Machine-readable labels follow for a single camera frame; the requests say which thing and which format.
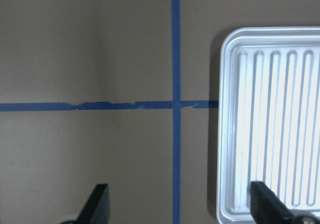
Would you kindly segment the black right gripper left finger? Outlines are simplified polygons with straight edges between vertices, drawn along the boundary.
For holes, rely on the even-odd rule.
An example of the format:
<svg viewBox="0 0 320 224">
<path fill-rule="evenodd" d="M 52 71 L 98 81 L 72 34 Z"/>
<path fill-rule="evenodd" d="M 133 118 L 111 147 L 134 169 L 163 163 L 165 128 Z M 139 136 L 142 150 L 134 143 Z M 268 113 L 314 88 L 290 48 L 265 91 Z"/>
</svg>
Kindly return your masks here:
<svg viewBox="0 0 320 224">
<path fill-rule="evenodd" d="M 109 185 L 97 184 L 75 220 L 62 224 L 108 224 L 111 216 Z"/>
</svg>

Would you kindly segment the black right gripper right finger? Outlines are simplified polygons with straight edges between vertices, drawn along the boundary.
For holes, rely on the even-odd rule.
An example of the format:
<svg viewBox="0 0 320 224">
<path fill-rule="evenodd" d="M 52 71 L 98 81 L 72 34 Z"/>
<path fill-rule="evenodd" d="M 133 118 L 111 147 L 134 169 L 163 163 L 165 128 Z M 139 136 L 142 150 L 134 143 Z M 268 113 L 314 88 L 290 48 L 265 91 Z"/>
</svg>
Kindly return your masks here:
<svg viewBox="0 0 320 224">
<path fill-rule="evenodd" d="M 309 213 L 294 214 L 262 181 L 250 183 L 250 214 L 257 224 L 318 224 Z"/>
</svg>

